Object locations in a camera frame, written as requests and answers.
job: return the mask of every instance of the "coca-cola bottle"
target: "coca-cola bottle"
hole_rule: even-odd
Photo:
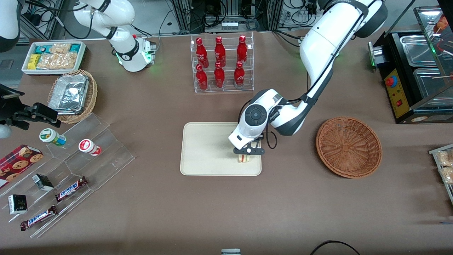
[[[239,36],[239,45],[237,46],[237,61],[242,61],[243,64],[247,62],[247,45],[246,36]]]
[[[204,68],[209,67],[209,60],[207,59],[207,51],[206,48],[203,45],[203,40],[201,38],[197,38],[195,40],[197,43],[197,59],[198,63],[203,65]]]
[[[227,64],[227,54],[225,52],[225,46],[222,43],[222,37],[216,37],[216,48],[214,50],[216,54],[216,61],[219,61],[222,67],[225,67]]]
[[[197,64],[197,82],[198,86],[201,90],[207,90],[207,75],[203,71],[203,66],[201,64]]]
[[[223,88],[223,83],[225,82],[225,71],[223,71],[222,64],[220,61],[216,62],[216,69],[214,70],[214,76],[216,78],[217,88]]]
[[[236,88],[242,88],[244,86],[244,69],[242,67],[242,61],[236,63],[236,70],[234,70],[234,86]]]

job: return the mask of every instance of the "yogurt cup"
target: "yogurt cup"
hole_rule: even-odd
[[[39,139],[43,142],[53,143],[56,146],[63,146],[66,143],[66,137],[60,135],[57,131],[46,128],[39,134]]]
[[[97,156],[102,152],[101,147],[97,146],[92,140],[90,139],[83,139],[79,143],[79,150],[81,152],[85,152],[90,154],[91,156]]]

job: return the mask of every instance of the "wicker basket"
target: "wicker basket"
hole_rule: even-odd
[[[365,123],[351,117],[327,120],[316,136],[316,149],[330,170],[352,179],[372,174],[382,160],[377,135]]]
[[[85,100],[85,110],[79,115],[59,115],[58,119],[61,120],[61,122],[67,123],[67,124],[75,124],[77,122],[80,122],[84,120],[88,115],[91,114],[93,111],[94,105],[96,104],[96,96],[97,96],[97,84],[96,81],[94,80],[93,76],[85,71],[85,70],[77,70],[74,72],[70,72],[67,74],[64,74],[63,76],[68,76],[68,75],[77,75],[77,74],[83,74],[86,75],[90,79],[90,84],[88,85],[88,97]],[[55,84],[57,81],[53,83],[52,88],[50,89],[49,96],[47,97],[47,103],[50,102],[50,98],[52,97],[53,94],[53,89],[55,88]]]

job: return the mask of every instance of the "aluminum foil container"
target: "aluminum foil container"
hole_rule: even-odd
[[[58,78],[48,106],[56,110],[59,115],[81,114],[89,83],[89,78],[82,74]]]

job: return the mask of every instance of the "brown tablecloth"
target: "brown tablecloth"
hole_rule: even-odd
[[[297,48],[272,33],[255,36],[255,92],[287,98],[306,90]],[[371,69],[366,44],[341,52],[333,78],[302,129],[279,136],[257,177],[188,177],[179,171],[188,122],[233,122],[252,97],[195,94],[189,36],[162,38],[156,64],[128,73],[106,40],[86,41],[83,68],[99,86],[94,112],[137,158],[41,238],[30,239],[2,210],[1,254],[245,255],[309,254],[324,240],[350,243],[362,254],[451,254],[453,206],[427,151],[450,144],[452,124],[396,125],[386,89]],[[55,77],[24,75],[24,103],[46,102]],[[329,118],[366,122],[381,139],[383,160],[371,176],[348,180],[320,161],[315,136]],[[24,143],[42,147],[32,123],[1,140],[0,155]],[[63,132],[70,125],[62,125]],[[352,254],[330,245],[319,254]]]

